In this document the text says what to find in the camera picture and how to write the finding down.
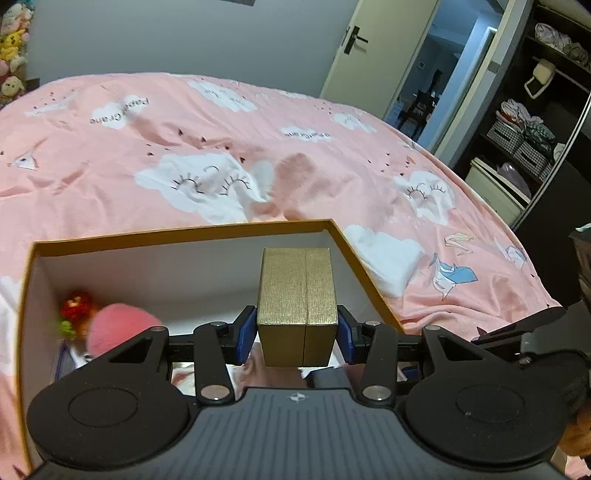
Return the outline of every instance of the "doorway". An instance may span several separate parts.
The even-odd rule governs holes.
[[[487,0],[441,0],[385,121],[435,152],[501,18]]]

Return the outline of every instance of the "small logo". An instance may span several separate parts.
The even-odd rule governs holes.
[[[294,402],[296,402],[296,403],[299,403],[299,402],[301,402],[301,401],[304,401],[304,400],[305,400],[307,397],[306,397],[306,396],[305,396],[303,393],[296,392],[296,393],[292,393],[292,394],[291,394],[289,397],[287,397],[287,398],[289,398],[290,400],[292,400],[292,401],[294,401]]]

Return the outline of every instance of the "storage basket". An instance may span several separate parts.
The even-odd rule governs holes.
[[[500,120],[493,124],[486,136],[511,154],[523,143],[523,135]]]
[[[540,174],[541,181],[546,181],[546,179],[550,175],[550,172],[552,171],[552,166],[553,165],[550,162],[548,162],[548,164],[544,167],[544,170],[542,170],[542,173]]]
[[[542,172],[548,176],[544,169],[549,165],[548,159],[534,149],[529,143],[523,142],[514,154],[515,160],[537,179],[542,180]]]

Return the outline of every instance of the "door handle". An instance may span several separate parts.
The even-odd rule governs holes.
[[[365,43],[369,43],[369,40],[367,40],[367,38],[362,38],[360,36],[358,36],[360,28],[355,25],[353,27],[353,30],[351,30],[351,35],[349,36],[349,41],[347,42],[347,45],[345,46],[345,54],[349,55],[351,53],[351,49],[353,48],[353,44],[355,43],[355,40],[359,40]]]

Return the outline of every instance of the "white drawer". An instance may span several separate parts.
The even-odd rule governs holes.
[[[509,226],[523,212],[524,207],[507,191],[504,186],[485,168],[483,162],[475,158],[466,183],[499,214]]]

